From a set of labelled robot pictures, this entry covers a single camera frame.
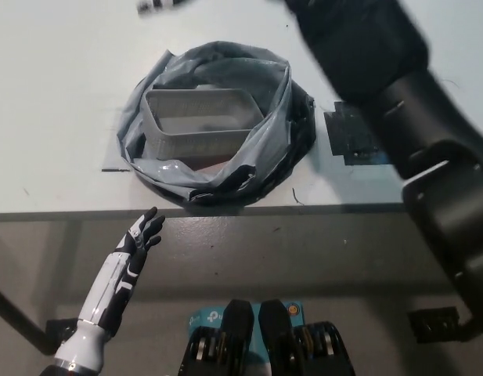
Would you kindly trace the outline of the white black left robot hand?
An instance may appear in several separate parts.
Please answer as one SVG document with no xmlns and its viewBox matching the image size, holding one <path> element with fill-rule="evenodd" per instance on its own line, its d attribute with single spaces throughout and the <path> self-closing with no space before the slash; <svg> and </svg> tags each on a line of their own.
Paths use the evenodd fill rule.
<svg viewBox="0 0 483 376">
<path fill-rule="evenodd" d="M 141 215 L 108 254 L 85 299 L 77 329 L 116 335 L 149 250 L 160 243 L 165 217 L 153 207 Z"/>
</svg>

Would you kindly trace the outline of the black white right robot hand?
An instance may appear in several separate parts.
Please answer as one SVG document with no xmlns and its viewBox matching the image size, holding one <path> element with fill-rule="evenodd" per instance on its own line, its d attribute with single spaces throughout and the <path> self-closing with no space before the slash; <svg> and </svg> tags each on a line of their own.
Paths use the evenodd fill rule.
<svg viewBox="0 0 483 376">
<path fill-rule="evenodd" d="M 188 3 L 190 0 L 142 0 L 137 2 L 136 10 L 140 16 L 143 16 L 176 9 Z"/>
</svg>

